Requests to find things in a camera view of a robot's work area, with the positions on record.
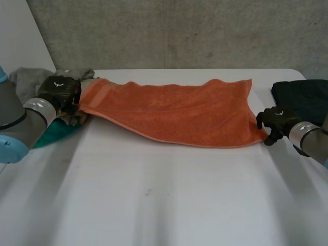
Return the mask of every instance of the white wall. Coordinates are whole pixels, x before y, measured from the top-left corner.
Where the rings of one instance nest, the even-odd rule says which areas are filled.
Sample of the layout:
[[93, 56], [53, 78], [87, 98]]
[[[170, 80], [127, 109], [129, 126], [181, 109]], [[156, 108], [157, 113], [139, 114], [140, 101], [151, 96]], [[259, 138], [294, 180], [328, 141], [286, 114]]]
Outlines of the white wall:
[[18, 67], [55, 70], [25, 0], [0, 0], [0, 65], [8, 74]]

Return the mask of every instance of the dark green cloth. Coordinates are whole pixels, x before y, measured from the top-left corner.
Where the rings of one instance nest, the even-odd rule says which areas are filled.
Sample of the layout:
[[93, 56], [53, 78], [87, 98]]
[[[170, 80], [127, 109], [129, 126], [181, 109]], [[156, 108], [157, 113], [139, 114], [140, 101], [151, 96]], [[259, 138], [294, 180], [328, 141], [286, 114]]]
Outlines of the dark green cloth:
[[68, 126], [66, 123], [61, 119], [56, 119], [54, 122], [48, 127], [48, 129], [44, 132], [41, 138], [37, 141], [34, 145], [34, 149], [41, 148], [52, 144], [58, 140], [61, 140], [76, 130], [78, 130], [80, 126]]
[[328, 80], [277, 82], [271, 92], [277, 106], [290, 108], [302, 120], [322, 126], [328, 113]]

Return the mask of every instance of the gray cloth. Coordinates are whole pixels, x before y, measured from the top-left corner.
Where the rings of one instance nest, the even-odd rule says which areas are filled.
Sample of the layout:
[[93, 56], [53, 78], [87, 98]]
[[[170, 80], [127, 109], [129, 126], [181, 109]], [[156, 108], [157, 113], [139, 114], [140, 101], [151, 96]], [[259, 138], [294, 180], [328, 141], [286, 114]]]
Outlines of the gray cloth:
[[93, 78], [94, 71], [91, 68], [85, 68], [85, 69], [73, 69], [68, 70], [67, 72], [65, 70], [57, 70], [55, 72], [55, 75], [57, 76], [64, 76], [64, 77], [71, 77], [75, 80], [85, 80], [88, 78]]
[[42, 68], [18, 68], [9, 75], [9, 82], [14, 86], [22, 104], [36, 96], [40, 85], [49, 76], [54, 75]]
[[[52, 75], [81, 80], [83, 92], [86, 91], [94, 81], [90, 79], [94, 76], [94, 71], [92, 69], [75, 69], [69, 70], [68, 72], [57, 70], [56, 73], [53, 73], [41, 68], [18, 68], [9, 75], [9, 82], [13, 85], [22, 104], [24, 104], [37, 95], [37, 91], [41, 84]], [[75, 126], [76, 124], [82, 125], [87, 115], [87, 113], [82, 111], [77, 111], [74, 115], [67, 115], [66, 113], [60, 112], [57, 117], [61, 118], [66, 124]]]

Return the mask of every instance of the cloth pile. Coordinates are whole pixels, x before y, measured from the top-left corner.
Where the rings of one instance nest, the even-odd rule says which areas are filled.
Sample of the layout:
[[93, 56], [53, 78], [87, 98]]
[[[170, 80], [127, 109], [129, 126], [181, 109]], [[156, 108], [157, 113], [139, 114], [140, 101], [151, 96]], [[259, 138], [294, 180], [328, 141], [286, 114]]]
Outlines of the cloth pile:
[[[18, 68], [9, 75], [9, 82], [13, 85], [22, 104], [35, 97], [41, 84], [50, 76], [71, 77], [81, 81], [82, 92], [91, 84], [94, 76], [92, 69], [57, 70], [55, 73], [46, 69]], [[77, 111], [74, 115], [62, 113], [48, 127], [34, 148], [44, 147], [66, 136], [71, 135], [80, 128], [87, 119], [87, 113]]]
[[271, 92], [277, 106], [287, 107], [302, 120], [322, 127], [328, 113], [328, 80], [277, 82]]

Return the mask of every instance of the white logo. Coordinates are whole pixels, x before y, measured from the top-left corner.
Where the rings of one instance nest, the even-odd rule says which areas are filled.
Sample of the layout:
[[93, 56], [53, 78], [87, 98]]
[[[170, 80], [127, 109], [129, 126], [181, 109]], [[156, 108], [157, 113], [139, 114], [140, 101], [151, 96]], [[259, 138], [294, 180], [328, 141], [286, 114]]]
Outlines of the white logo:
[[283, 111], [281, 112], [281, 113], [279, 113], [279, 114], [275, 114], [275, 115], [282, 115], [283, 114]]
[[56, 82], [54, 82], [54, 84], [55, 84], [56, 87], [64, 85], [64, 84], [57, 84]]

